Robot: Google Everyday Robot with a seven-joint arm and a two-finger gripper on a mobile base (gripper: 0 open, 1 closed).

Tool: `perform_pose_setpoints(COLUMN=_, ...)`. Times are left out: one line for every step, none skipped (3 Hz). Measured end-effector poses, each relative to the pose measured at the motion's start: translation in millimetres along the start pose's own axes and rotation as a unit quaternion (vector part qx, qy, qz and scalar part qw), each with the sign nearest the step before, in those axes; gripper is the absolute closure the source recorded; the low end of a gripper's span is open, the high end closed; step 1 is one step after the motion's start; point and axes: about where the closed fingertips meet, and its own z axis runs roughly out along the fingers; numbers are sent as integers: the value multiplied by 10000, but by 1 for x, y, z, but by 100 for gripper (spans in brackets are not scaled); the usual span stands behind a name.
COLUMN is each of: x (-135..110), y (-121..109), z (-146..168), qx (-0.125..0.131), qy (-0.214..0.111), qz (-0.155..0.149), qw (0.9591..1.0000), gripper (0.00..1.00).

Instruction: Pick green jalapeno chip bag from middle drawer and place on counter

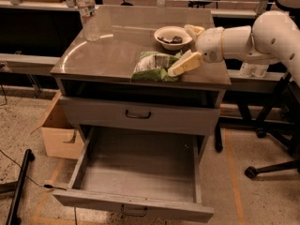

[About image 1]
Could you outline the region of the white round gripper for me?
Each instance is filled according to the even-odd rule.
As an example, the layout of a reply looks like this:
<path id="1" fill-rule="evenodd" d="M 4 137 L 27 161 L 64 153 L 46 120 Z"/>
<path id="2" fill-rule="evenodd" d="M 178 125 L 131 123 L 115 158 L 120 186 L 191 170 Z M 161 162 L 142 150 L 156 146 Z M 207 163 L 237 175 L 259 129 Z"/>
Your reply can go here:
<path id="1" fill-rule="evenodd" d="M 178 61 L 172 64 L 168 69 L 170 77 L 177 77 L 186 71 L 199 67 L 203 60 L 207 63 L 216 63 L 223 60 L 223 27 L 204 30 L 201 26 L 186 24 L 184 29 L 196 41 L 197 52 L 188 50 Z"/>

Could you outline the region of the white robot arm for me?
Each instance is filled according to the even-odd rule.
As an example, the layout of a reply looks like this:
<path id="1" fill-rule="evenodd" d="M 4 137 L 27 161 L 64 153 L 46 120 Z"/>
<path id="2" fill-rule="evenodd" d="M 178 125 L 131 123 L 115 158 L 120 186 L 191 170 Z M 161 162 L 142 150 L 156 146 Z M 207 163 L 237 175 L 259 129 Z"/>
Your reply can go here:
<path id="1" fill-rule="evenodd" d="M 264 12 L 251 26 L 203 29 L 187 24 L 185 30 L 195 41 L 196 51 L 185 52 L 168 68 L 171 77 L 204 62 L 237 59 L 255 65 L 280 62 L 300 85 L 300 30 L 284 12 Z"/>

